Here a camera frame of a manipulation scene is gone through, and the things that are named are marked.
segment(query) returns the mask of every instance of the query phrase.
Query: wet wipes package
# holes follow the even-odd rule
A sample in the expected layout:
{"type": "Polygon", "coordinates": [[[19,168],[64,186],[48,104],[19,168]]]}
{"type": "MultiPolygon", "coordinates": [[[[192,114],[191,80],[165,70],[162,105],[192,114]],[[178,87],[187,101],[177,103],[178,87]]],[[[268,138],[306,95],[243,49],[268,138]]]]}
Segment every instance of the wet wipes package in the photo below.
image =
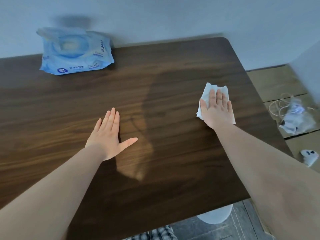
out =
{"type": "Polygon", "coordinates": [[[44,52],[40,70],[63,75],[74,72],[100,70],[114,59],[110,39],[82,28],[40,28],[44,52]]]}

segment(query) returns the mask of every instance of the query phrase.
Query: plaid pants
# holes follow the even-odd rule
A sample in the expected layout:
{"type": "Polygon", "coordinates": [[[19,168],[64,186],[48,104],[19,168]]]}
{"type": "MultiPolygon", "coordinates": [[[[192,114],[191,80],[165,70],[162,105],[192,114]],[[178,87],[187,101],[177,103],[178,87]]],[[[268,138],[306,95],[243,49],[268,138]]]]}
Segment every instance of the plaid pants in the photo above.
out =
{"type": "Polygon", "coordinates": [[[178,240],[172,227],[167,225],[139,235],[127,237],[126,240],[178,240]]]}

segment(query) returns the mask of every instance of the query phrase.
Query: white wall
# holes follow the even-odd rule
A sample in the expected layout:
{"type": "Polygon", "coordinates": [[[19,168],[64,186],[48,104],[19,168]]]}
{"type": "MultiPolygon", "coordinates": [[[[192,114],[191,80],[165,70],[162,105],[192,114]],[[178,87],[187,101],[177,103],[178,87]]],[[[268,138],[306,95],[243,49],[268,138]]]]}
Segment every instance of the white wall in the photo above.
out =
{"type": "Polygon", "coordinates": [[[298,56],[290,66],[320,105],[320,41],[298,56]]]}
{"type": "Polygon", "coordinates": [[[116,47],[223,33],[246,70],[320,39],[320,0],[0,0],[0,58],[42,52],[38,27],[80,24],[116,47]]]}

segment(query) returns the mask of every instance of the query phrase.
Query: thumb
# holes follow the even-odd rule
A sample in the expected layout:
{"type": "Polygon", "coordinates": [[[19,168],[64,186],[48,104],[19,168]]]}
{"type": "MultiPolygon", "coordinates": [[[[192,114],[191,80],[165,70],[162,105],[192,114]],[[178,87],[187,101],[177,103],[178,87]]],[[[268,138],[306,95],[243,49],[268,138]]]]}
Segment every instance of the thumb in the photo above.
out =
{"type": "Polygon", "coordinates": [[[133,138],[127,139],[124,142],[121,142],[119,144],[120,152],[122,152],[124,149],[126,149],[127,147],[129,147],[132,144],[134,144],[136,141],[138,141],[138,138],[137,137],[133,137],[133,138]]]}
{"type": "Polygon", "coordinates": [[[207,111],[207,104],[202,98],[200,99],[201,115],[203,116],[207,111]]]}

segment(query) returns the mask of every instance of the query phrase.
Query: forearm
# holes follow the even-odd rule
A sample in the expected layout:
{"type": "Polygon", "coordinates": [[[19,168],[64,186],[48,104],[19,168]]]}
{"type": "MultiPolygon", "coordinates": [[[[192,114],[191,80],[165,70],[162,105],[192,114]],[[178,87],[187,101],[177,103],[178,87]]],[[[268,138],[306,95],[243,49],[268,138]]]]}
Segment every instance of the forearm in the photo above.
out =
{"type": "Polygon", "coordinates": [[[277,237],[318,236],[320,176],[235,125],[221,122],[214,129],[259,213],[277,237]]]}
{"type": "Polygon", "coordinates": [[[60,239],[105,151],[92,145],[79,151],[0,210],[0,239],[60,239]]]}

